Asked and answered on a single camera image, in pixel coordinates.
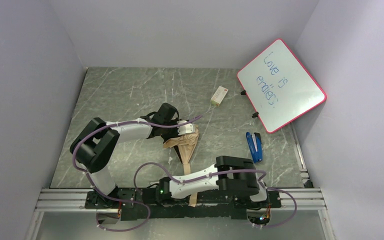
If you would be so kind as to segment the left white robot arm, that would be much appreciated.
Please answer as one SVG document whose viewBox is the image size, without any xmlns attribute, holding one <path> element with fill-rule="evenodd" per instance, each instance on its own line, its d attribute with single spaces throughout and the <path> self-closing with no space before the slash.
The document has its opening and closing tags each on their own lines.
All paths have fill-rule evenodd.
<svg viewBox="0 0 384 240">
<path fill-rule="evenodd" d="M 119 188 L 114 182 L 108 163 L 119 142 L 162 137 L 164 142 L 180 137 L 179 129 L 188 123 L 178 110 L 163 103 L 157 111 L 140 116 L 125 124 L 93 118 L 72 142 L 69 151 L 75 169 L 90 177 L 95 193 L 104 205 L 111 207 L 118 198 Z"/>
</svg>

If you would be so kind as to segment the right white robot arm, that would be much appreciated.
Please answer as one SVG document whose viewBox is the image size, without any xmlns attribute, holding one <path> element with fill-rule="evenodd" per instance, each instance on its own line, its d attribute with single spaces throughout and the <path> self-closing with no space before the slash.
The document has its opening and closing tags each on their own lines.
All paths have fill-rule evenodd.
<svg viewBox="0 0 384 240">
<path fill-rule="evenodd" d="M 155 188 L 143 188 L 145 204 L 174 204 L 187 197 L 207 191 L 221 191 L 245 202 L 261 203 L 268 199 L 262 182 L 266 173 L 258 170 L 248 158 L 218 156 L 209 167 L 186 175 L 167 174 Z"/>
</svg>

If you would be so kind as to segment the beige folding umbrella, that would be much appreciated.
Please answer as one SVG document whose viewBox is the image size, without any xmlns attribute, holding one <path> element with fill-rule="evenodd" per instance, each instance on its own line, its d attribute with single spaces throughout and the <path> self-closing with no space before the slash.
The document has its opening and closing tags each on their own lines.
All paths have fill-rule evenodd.
<svg viewBox="0 0 384 240">
<path fill-rule="evenodd" d="M 163 148 L 174 148 L 178 150 L 178 158 L 183 166 L 185 175 L 191 173 L 190 160 L 199 140 L 199 127 L 193 124 L 195 132 L 187 133 L 178 137 L 170 138 L 163 143 Z"/>
</svg>

